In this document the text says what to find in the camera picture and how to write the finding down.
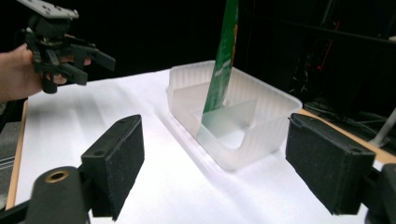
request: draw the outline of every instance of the white table surface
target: white table surface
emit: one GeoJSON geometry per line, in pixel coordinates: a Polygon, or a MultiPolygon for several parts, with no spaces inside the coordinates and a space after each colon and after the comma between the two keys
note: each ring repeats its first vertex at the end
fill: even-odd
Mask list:
{"type": "Polygon", "coordinates": [[[40,175],[79,167],[115,121],[140,114],[146,158],[116,223],[364,223],[364,205],[357,216],[328,212],[285,160],[285,142],[237,172],[221,170],[170,114],[168,78],[164,70],[30,97],[16,204],[40,175]]]}

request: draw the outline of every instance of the plastic container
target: plastic container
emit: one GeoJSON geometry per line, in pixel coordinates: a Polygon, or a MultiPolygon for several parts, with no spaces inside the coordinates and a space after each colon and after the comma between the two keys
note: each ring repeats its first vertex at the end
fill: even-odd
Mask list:
{"type": "Polygon", "coordinates": [[[278,150],[297,98],[236,68],[223,107],[205,113],[214,61],[171,68],[166,89],[172,115],[224,170],[237,170],[278,150]]]}

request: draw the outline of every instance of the black foam pad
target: black foam pad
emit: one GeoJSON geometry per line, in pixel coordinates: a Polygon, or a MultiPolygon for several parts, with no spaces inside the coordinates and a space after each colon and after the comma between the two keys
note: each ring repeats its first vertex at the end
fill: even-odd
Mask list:
{"type": "Polygon", "coordinates": [[[145,159],[142,119],[113,124],[82,156],[82,170],[94,185],[92,214],[116,220],[145,159]]]}
{"type": "Polygon", "coordinates": [[[373,151],[321,120],[290,116],[286,160],[332,214],[358,213],[361,181],[374,159],[373,151]]]}

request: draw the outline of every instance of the wooden table edge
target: wooden table edge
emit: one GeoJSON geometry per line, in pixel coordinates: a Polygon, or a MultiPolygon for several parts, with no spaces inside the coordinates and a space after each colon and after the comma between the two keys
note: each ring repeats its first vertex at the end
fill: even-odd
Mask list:
{"type": "Polygon", "coordinates": [[[323,122],[325,122],[325,123],[327,123],[328,125],[330,125],[331,127],[333,127],[335,130],[337,130],[338,132],[343,133],[344,135],[346,135],[346,136],[348,136],[349,138],[353,139],[354,141],[358,142],[358,143],[361,144],[362,146],[367,147],[368,149],[372,150],[372,151],[375,152],[375,154],[376,154],[376,155],[375,155],[375,159],[376,159],[376,160],[378,160],[378,161],[380,161],[380,162],[382,162],[382,163],[384,163],[384,164],[387,164],[387,163],[396,163],[396,156],[392,155],[391,153],[388,153],[388,152],[385,151],[384,149],[381,149],[381,148],[379,148],[379,147],[376,147],[376,146],[374,146],[374,145],[372,145],[372,144],[370,144],[370,143],[368,143],[368,142],[362,140],[361,138],[357,137],[356,135],[354,135],[354,134],[352,134],[352,133],[349,133],[349,132],[347,132],[347,131],[341,129],[340,127],[338,127],[338,126],[336,126],[336,125],[330,123],[329,121],[327,121],[327,120],[325,120],[325,119],[322,119],[322,118],[320,118],[320,117],[318,117],[318,116],[316,116],[316,115],[310,113],[309,111],[306,111],[306,110],[304,110],[304,109],[301,109],[301,110],[299,111],[299,113],[300,113],[300,114],[307,115],[307,116],[314,117],[314,118],[316,118],[316,119],[322,120],[323,122]]]}
{"type": "Polygon", "coordinates": [[[11,180],[9,183],[6,210],[15,206],[15,200],[17,197],[18,178],[20,175],[20,168],[21,168],[21,154],[22,154],[22,146],[23,146],[23,136],[24,136],[24,128],[25,128],[25,122],[26,122],[26,111],[27,111],[27,100],[23,103],[20,135],[18,137],[18,144],[17,144],[17,149],[15,152],[14,166],[12,168],[12,175],[11,175],[11,180]]]}

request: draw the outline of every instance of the human hand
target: human hand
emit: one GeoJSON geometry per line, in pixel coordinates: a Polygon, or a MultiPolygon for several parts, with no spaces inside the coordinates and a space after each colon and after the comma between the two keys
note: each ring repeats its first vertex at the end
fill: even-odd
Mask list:
{"type": "MultiPolygon", "coordinates": [[[[43,77],[37,74],[33,68],[33,52],[26,44],[5,53],[0,53],[0,103],[27,98],[42,90],[41,78],[49,78],[49,74],[43,77]]],[[[61,63],[73,62],[73,57],[62,58],[61,63]]],[[[54,82],[64,84],[66,78],[61,75],[54,76],[54,82]]]]}

